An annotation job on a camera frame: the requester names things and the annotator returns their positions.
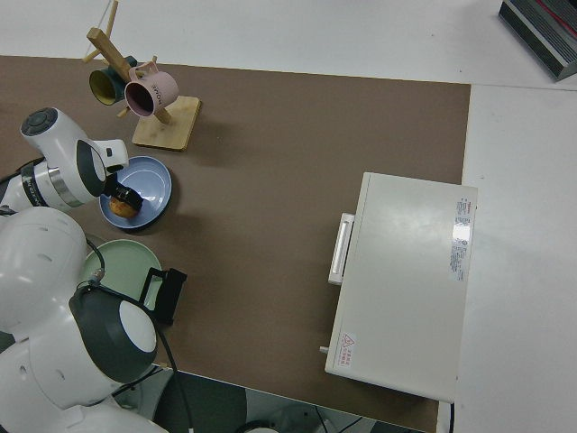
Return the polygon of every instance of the green plate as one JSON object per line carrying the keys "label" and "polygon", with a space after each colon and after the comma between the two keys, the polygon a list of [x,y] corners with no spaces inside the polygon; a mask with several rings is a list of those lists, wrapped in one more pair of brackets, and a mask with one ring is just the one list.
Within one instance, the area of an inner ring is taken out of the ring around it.
{"label": "green plate", "polygon": [[[136,241],[118,239],[100,245],[98,250],[105,259],[106,272],[101,281],[102,284],[136,300],[141,296],[148,270],[150,268],[162,269],[156,255],[149,248]],[[100,261],[93,251],[84,262],[79,282],[86,281],[92,272],[99,267]],[[154,309],[156,295],[161,284],[160,278],[152,277],[148,294],[144,300],[146,308]]]}

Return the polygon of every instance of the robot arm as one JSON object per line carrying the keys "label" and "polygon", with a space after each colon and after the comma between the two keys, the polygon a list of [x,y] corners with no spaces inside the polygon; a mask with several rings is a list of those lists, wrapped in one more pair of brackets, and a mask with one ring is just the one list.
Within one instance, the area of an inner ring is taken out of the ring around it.
{"label": "robot arm", "polygon": [[0,425],[9,433],[161,433],[110,398],[151,366],[156,335],[137,306],[78,289],[80,226],[49,207],[0,216]]}
{"label": "robot arm", "polygon": [[[90,140],[56,108],[43,108],[29,115],[21,134],[43,159],[22,166],[0,182],[0,205],[15,211],[44,206],[66,212],[103,193],[114,194],[119,185],[114,173],[128,166],[122,140]],[[137,209],[142,205],[136,193],[124,201]]]}

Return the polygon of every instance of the wooden base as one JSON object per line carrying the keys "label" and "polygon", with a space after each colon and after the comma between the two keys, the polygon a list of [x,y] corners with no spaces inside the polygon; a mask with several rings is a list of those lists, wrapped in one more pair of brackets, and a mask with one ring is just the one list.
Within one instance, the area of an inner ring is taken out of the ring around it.
{"label": "wooden base", "polygon": [[199,109],[197,97],[178,97],[166,107],[170,123],[163,124],[153,115],[142,117],[134,131],[133,143],[170,151],[186,150]]}

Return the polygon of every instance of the black bracket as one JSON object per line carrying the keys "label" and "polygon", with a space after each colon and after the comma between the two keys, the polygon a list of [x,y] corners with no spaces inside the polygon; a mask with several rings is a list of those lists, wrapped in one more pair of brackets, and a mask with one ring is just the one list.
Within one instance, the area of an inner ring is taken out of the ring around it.
{"label": "black bracket", "polygon": [[156,295],[156,304],[152,314],[162,324],[172,325],[174,322],[174,312],[179,302],[182,285],[187,280],[187,275],[176,269],[160,271],[156,268],[150,268],[144,286],[142,287],[141,297],[138,299],[141,304],[144,303],[146,295],[151,285],[152,277],[162,279],[159,292]]}

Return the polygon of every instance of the brown mat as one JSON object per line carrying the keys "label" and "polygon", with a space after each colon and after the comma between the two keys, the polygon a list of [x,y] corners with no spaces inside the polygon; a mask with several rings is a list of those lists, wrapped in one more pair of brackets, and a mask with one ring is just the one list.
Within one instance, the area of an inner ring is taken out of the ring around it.
{"label": "brown mat", "polygon": [[163,161],[173,195],[155,225],[128,235],[96,202],[71,215],[91,235],[149,246],[188,274],[167,331],[187,372],[435,431],[437,402],[325,373],[338,299],[327,283],[342,212],[365,171],[460,183],[470,87],[166,66],[203,103],[185,152],[131,144],[137,118],[99,104],[94,61],[0,58],[0,174],[38,154],[19,135],[55,106],[96,140]]}

